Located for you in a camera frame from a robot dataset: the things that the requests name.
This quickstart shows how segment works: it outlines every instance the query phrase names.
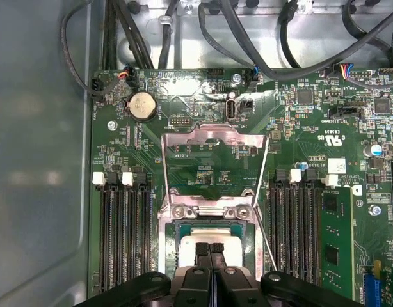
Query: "screw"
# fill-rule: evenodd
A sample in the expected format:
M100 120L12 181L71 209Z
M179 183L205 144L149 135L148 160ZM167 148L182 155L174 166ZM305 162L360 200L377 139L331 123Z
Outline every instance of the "screw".
M246 208L239 208L236 212L236 216L240 219L247 219L249 217L249 211Z
M242 76L239 74L233 74L232 75L232 83L239 85L242 83Z
M161 281L161 280L163 280L163 278L160 276L156 276L156 277L151 278L151 281L155 281L155 282Z
M116 131L116 130L117 130L117 127L118 127L118 125L117 125L117 122L116 122L115 120L110 120L110 121L107 123L107 128L108 128L108 130L110 130L110 131Z
M187 15L191 15L191 14L192 14L192 9L193 9L193 7L192 7L191 4L187 4L187 5L184 7L184 11L185 11L185 13L186 13Z
M281 280L280 276L279 276L279 275L276 275L276 274L270 274L270 275L269 275L269 279L270 279L271 281L280 281L280 280Z
M381 208L379 206L377 206L377 205L371 205L369 207L369 213L372 216L379 216L381 214Z
M181 219L184 217L185 215L185 211L184 208L182 208L181 206L176 206L172 209L172 215L174 216L174 218L176 219Z
M227 267L225 269L225 273L227 273L227 274L235 274L236 270L233 267Z

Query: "capacitor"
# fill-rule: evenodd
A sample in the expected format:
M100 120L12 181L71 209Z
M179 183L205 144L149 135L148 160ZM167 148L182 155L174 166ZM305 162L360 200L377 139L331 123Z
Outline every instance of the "capacitor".
M307 162L296 162L294 164L294 168L298 168L301 171L305 171L306 169L309 168L309 165L307 164Z
M157 102L150 93L141 91L129 99L127 110L138 122L147 122L157 114Z
M379 144L368 145L363 150L366 157L379 157L382 152L383 148Z

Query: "motherboard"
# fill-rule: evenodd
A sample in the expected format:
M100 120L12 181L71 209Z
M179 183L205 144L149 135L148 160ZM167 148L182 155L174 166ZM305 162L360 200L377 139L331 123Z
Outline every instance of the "motherboard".
M393 69L351 76L391 83ZM130 70L93 100L91 164L90 296L148 271L173 277L196 242L220 241L256 278L272 254L280 271L393 306L393 88L326 72Z

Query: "microchip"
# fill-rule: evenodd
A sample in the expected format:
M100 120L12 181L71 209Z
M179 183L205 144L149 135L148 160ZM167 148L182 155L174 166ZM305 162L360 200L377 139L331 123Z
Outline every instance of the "microchip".
M374 113L390 114L390 99L376 98L374 100Z
M269 151L271 152L280 152L282 150L282 145L275 143L269 145Z
M380 169L384 167L384 158L371 158L369 159L369 166L373 169Z
M257 155L258 154L258 148L256 148L256 147L249 148L249 153L251 155Z
M137 178L136 178L136 182L139 184L146 184L147 183L147 173L137 173Z
M107 183L109 184L117 184L118 183L118 173L108 172L107 173Z
M381 182L381 176L379 174L374 174L373 181L375 184L379 184Z
M331 264L338 265L339 264L339 249L334 248L333 246L326 245L325 246L325 258Z
M119 165L119 164L113 164L113 165L111 165L111 170L112 170L112 171L119 171L119 170L120 170L120 165Z
M273 178L275 182L284 181L287 179L287 174L284 169L277 169L275 171L275 177Z
M298 90L298 104L313 104L313 90Z
M374 183L374 175L373 174L366 174L365 181L368 184L373 184Z
M271 131L271 139L276 141L280 141L282 138L282 133L280 131Z
M207 184L207 185L211 184L211 176L204 177L204 184Z
M337 196L335 194L325 193L323 201L325 210L337 212Z

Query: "blue connector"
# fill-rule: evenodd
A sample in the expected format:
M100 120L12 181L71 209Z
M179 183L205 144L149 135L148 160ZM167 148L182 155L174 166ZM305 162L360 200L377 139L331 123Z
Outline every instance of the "blue connector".
M364 276L364 304L367 307L381 307L381 281L372 274Z

